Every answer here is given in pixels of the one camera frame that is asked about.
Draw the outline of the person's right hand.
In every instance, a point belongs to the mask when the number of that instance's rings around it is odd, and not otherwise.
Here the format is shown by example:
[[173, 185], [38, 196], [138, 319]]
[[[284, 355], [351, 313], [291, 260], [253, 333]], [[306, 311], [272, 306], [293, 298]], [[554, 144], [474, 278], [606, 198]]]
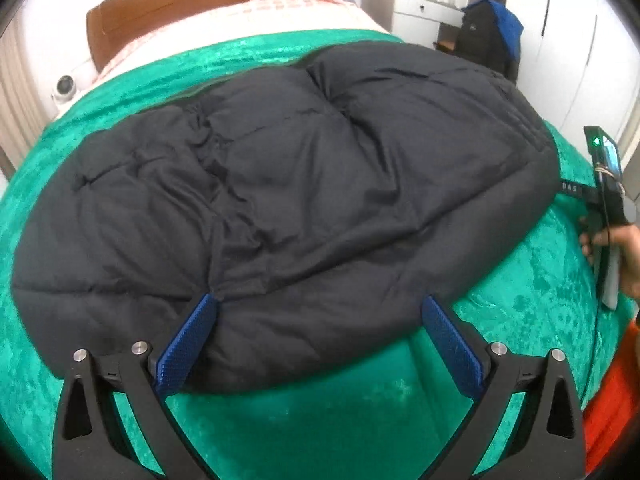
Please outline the person's right hand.
[[579, 235], [582, 254], [593, 266], [593, 247], [613, 244], [620, 248], [620, 291], [630, 299], [638, 302], [640, 299], [640, 234], [635, 224], [616, 226], [601, 231], [593, 236], [587, 232], [587, 218], [579, 219], [584, 229]]

